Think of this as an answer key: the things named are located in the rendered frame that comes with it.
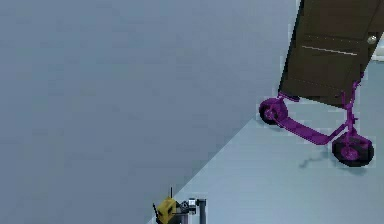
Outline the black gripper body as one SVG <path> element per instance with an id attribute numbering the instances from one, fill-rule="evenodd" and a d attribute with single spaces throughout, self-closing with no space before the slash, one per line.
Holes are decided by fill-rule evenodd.
<path id="1" fill-rule="evenodd" d="M 187 215 L 189 213 L 189 204 L 187 201 L 178 203 L 176 206 L 177 215 Z"/>

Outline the purple kick scooter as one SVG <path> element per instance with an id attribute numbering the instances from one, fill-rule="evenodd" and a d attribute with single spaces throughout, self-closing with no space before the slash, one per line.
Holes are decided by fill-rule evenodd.
<path id="1" fill-rule="evenodd" d="M 276 125 L 315 145 L 332 143 L 332 154 L 340 163 L 348 167 L 364 167 L 373 160 L 375 154 L 372 141 L 361 136 L 354 127 L 358 120 L 353 112 L 356 90 L 364 76 L 365 74 L 361 72 L 360 79 L 353 82 L 352 96 L 349 101 L 346 101 L 344 92 L 340 94 L 342 108 L 346 111 L 346 120 L 330 135 L 318 132 L 292 119 L 284 100 L 299 102 L 300 98 L 289 96 L 281 91 L 278 91 L 276 97 L 268 98 L 260 104 L 259 116 L 266 124 Z"/>

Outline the dark brown room door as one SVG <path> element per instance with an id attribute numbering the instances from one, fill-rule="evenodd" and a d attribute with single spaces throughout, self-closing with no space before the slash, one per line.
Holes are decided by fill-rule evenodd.
<path id="1" fill-rule="evenodd" d="M 383 33 L 384 0 L 301 0 L 279 91 L 341 108 Z"/>

